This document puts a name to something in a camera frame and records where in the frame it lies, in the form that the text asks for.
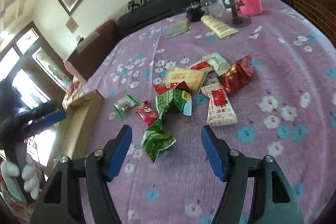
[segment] silver screw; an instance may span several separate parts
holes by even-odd
[[[235,150],[235,149],[232,149],[232,150],[230,150],[230,155],[236,157],[236,156],[239,155],[239,151]]]
[[[274,158],[272,156],[266,156],[265,159],[268,162],[273,162],[274,161]]]
[[[60,161],[61,163],[65,163],[65,162],[68,161],[68,157],[67,157],[67,156],[63,156],[62,158],[59,159],[59,161]]]
[[[104,151],[101,150],[101,149],[98,149],[96,150],[95,152],[93,152],[93,154],[96,156],[96,157],[100,157],[101,155],[103,155]]]

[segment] green candy wrapper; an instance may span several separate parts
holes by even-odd
[[[141,147],[146,151],[153,163],[174,143],[176,143],[176,139],[164,133],[162,119],[160,118],[145,131],[141,138]]]
[[[170,111],[179,111],[186,116],[191,116],[191,96],[184,90],[168,90],[156,96],[156,108],[159,116]]]

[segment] red label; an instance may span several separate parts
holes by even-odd
[[[190,69],[202,70],[202,69],[209,68],[209,67],[210,67],[210,65],[207,62],[203,61],[203,62],[201,62],[197,65],[194,65]]]
[[[224,91],[222,89],[211,91],[215,106],[224,106],[227,103]]]

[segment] purple tablecloth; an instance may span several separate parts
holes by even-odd
[[[219,39],[202,22],[186,34],[166,39],[167,27],[185,18],[164,19],[123,39],[90,78],[106,101],[88,152],[102,148],[122,125],[133,130],[133,142],[118,177],[109,184],[123,223],[211,223],[224,184],[214,176],[201,144],[208,100],[193,95],[193,114],[168,114],[165,131],[177,143],[153,165],[140,140],[146,130],[135,109],[124,120],[113,105],[130,92],[150,100],[170,66],[187,67],[218,52],[228,62],[250,54],[255,75],[250,84],[230,94],[238,124],[213,128],[229,147],[262,159],[273,155],[292,185],[304,215],[312,223],[336,189],[336,54],[330,41],[309,21],[280,0],[263,0],[263,14],[229,38]],[[241,223],[246,223],[252,184]],[[93,223],[83,193],[87,223]]]

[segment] black sofa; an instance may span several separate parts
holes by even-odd
[[[181,14],[191,1],[199,2],[200,0],[151,0],[146,6],[140,6],[133,13],[128,12],[119,18],[118,36],[121,39],[152,23]]]

